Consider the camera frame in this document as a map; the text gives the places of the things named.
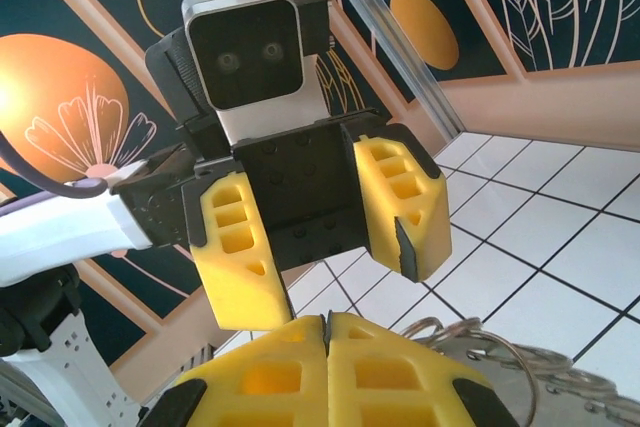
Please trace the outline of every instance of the cable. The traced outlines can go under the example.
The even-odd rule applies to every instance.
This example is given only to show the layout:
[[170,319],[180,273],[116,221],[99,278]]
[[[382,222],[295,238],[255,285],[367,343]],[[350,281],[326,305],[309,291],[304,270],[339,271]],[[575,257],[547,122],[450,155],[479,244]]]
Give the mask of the cable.
[[50,179],[27,162],[18,153],[18,151],[13,148],[2,131],[0,131],[0,157],[4,159],[7,165],[12,168],[14,172],[24,178],[27,182],[46,192],[59,195],[61,197],[70,197],[73,199],[96,197],[103,193],[108,187],[107,182],[103,179],[90,179],[89,182],[91,185],[86,186],[65,185]]

